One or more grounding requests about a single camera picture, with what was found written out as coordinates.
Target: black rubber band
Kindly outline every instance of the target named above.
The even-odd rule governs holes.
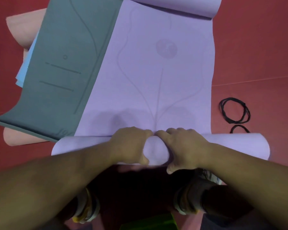
[[[241,127],[241,128],[243,128],[247,133],[250,133],[250,131],[246,128],[246,127],[244,127],[243,125],[234,125],[232,128],[231,128],[231,130],[230,130],[230,134],[232,134],[233,132],[234,132],[234,129],[236,129],[237,127]]]
[[[235,121],[235,120],[232,120],[232,119],[227,117],[226,112],[224,111],[224,106],[225,106],[226,102],[228,102],[228,101],[234,101],[234,102],[241,104],[241,106],[243,106],[244,112],[243,112],[243,116],[240,120]],[[250,120],[250,111],[249,111],[248,107],[246,106],[246,104],[244,102],[242,102],[241,100],[239,100],[237,98],[234,98],[234,97],[225,98],[222,101],[220,101],[219,105],[221,107],[222,115],[223,115],[224,119],[227,121],[227,123],[242,124],[242,123],[247,123]],[[248,115],[248,118],[246,121],[243,121],[246,114]]]

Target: gray yoga mat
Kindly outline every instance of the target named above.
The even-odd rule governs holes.
[[[123,0],[50,0],[17,105],[0,125],[46,140],[75,134]]]

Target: forearm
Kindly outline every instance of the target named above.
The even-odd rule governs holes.
[[[221,178],[279,228],[288,228],[288,167],[212,144],[205,169]]]
[[[114,164],[107,143],[0,173],[0,229],[32,229],[54,217]]]

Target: pink yoga mat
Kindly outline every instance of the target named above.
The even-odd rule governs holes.
[[[41,27],[45,12],[46,9],[41,9],[10,16],[6,19],[12,36],[24,48],[23,60],[26,58],[28,49],[32,45],[32,42]],[[4,128],[3,135],[4,141],[9,146],[46,142],[44,139],[9,129],[7,127]]]

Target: printed circle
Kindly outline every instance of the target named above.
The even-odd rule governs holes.
[[[156,43],[157,53],[165,59],[173,59],[178,51],[177,45],[169,39],[160,39]]]

